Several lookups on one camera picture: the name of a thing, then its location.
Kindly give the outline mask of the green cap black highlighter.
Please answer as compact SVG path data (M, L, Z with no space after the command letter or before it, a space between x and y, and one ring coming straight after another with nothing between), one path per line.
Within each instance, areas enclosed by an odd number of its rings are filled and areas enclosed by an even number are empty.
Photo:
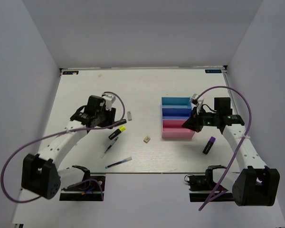
M120 121L114 122L114 126L120 126L120 125L123 125L123 124L126 124L126 123L127 123L127 120L126 119L122 119Z

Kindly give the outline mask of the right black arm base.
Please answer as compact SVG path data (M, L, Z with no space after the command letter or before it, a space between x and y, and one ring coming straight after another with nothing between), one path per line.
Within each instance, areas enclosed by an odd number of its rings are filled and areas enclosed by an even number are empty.
M189 186L190 202L203 202L207 199L208 194L216 186L216 181L219 181L221 175L224 173L226 166L211 165L204 174L187 174L184 181ZM233 182L228 180L228 176L216 188L211 198L212 202L234 202L232 195Z

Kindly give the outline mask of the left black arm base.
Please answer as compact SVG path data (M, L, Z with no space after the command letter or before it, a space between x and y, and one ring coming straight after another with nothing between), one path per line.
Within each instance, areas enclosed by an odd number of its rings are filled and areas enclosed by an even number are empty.
M105 196L105 175L90 176L95 181L88 181L78 186L63 188L60 201L103 201Z

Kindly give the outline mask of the yellow cap black highlighter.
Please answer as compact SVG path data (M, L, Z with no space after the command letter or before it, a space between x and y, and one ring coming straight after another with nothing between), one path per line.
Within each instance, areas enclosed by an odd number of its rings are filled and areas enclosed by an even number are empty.
M120 126L117 130L115 130L112 134L108 136L110 140L114 139L118 135L120 135L123 131L125 131L126 127L124 125Z

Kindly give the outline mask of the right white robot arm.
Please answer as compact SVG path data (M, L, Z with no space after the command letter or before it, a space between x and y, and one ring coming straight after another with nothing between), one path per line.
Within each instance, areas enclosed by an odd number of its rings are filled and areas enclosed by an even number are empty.
M217 127L236 153L235 161L239 172L228 170L227 166L211 165L204 175L188 175L184 178L190 190L210 191L206 201L216 200L220 193L229 191L238 206L273 206L280 174L269 168L256 152L251 140L245 135L244 121L240 115L232 113L228 97L214 99L214 109L206 112L203 98L194 95L195 105L183 128L200 132L204 126Z

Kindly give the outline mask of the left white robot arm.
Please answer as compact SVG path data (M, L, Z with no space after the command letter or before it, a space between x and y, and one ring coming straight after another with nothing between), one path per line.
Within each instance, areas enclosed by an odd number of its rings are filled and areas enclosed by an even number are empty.
M90 130L112 128L115 123L115 100L116 96L109 92L90 96L87 104L79 107L70 117L63 133L59 133L36 155L27 155L23 160L22 188L46 199L52 199L61 188L76 185L79 189L87 189L91 184L87 168L73 165L60 169L59 166Z

